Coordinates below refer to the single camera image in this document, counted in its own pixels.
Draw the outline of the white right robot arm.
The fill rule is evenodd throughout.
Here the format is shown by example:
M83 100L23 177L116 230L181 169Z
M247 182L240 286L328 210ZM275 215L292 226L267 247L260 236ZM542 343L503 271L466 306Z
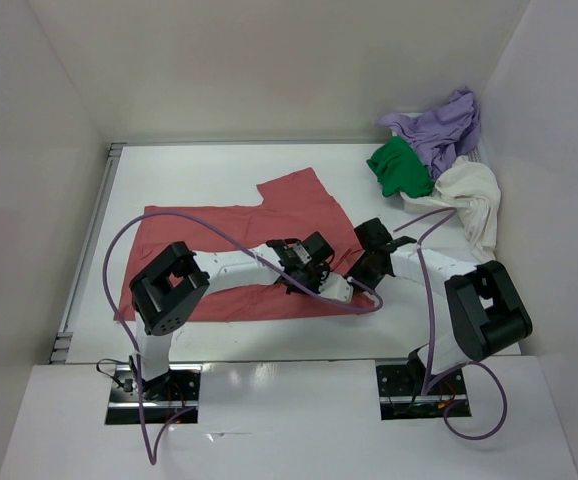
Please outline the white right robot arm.
M410 354L407 380L431 392L443 374L481 362L533 333L533 323L505 266L461 261L424 248L411 237L395 239L377 219L354 229L362 255L348 274L374 289L390 276L425 288L430 339Z

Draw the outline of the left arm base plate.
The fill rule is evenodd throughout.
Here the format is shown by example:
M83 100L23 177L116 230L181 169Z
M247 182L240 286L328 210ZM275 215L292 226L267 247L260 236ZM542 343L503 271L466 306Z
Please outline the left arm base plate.
M138 425L138 390L130 366L111 362L96 369L111 380L105 424ZM174 424L196 424L201 373L200 364L171 364L167 376L144 389L145 423L161 425L173 419Z

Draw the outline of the red t shirt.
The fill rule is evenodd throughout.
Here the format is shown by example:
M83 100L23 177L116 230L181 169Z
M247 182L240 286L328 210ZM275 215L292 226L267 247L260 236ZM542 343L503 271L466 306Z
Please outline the red t shirt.
M360 244L340 204L321 184L313 169L299 170L262 183L256 206L145 208L125 270L126 282L169 244L183 241L193 251L226 252L233 245L207 229L212 224L253 248L268 240L306 239L320 233L335 254L332 269L346 273L359 256ZM239 287L203 297L194 322L238 322L338 316L344 309L279 285Z

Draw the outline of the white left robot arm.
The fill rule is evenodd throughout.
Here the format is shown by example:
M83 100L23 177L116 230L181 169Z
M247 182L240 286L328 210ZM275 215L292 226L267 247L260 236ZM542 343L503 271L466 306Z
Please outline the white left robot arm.
M129 283L131 302L142 320L138 352L131 361L132 386L145 399L161 397L170 378L173 333L203 297L247 286L283 283L320 294L331 272L333 247L315 232L305 240L269 240L247 251L194 252L180 241L166 247Z

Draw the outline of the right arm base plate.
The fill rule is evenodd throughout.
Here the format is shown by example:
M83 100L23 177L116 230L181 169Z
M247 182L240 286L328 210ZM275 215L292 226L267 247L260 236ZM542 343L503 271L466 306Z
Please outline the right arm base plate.
M404 360L377 362L375 374L382 421L471 416L462 371L450 374L422 394L423 375Z

